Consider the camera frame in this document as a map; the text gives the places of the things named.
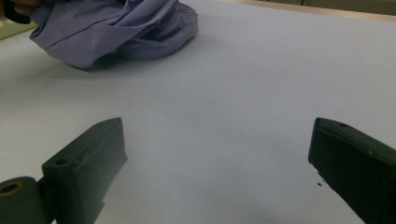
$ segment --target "table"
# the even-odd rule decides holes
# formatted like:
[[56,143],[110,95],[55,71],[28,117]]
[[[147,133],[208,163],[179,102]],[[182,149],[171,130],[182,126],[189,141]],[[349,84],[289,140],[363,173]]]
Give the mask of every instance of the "table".
[[129,161],[97,224],[359,224],[307,161],[317,117],[396,147],[396,24],[185,0],[200,34],[94,72],[0,42],[0,179],[122,117]]

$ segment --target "crumpled fabric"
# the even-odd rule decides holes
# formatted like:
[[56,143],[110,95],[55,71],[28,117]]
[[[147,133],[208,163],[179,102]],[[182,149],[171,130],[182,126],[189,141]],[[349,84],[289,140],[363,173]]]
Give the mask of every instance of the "crumpled fabric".
[[48,55],[87,68],[116,51],[161,59],[198,33],[197,14],[177,0],[54,0],[35,10],[30,38]]

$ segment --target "white tabletop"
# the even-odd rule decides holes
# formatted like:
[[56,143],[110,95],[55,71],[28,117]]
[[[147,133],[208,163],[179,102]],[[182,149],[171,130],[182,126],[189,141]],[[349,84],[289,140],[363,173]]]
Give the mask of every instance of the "white tabletop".
[[0,42],[0,180],[122,117],[130,160],[97,224],[359,224],[307,161],[314,120],[396,147],[396,23],[186,0],[200,34],[84,72]]

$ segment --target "lavender fabric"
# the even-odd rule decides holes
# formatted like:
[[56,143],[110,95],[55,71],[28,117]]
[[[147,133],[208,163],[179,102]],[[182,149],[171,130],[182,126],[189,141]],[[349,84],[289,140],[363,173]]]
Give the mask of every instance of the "lavender fabric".
[[198,33],[197,14],[177,0],[56,0],[31,16],[30,38],[76,67],[118,52],[136,61],[165,57]]

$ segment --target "white surface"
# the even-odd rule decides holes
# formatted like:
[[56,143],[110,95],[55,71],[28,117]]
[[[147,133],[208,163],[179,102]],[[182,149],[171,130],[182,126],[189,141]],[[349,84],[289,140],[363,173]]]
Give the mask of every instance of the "white surface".
[[0,179],[120,116],[130,160],[97,224],[362,223],[307,154],[316,117],[396,147],[396,24],[185,2],[200,34],[156,62],[87,73],[1,41]]

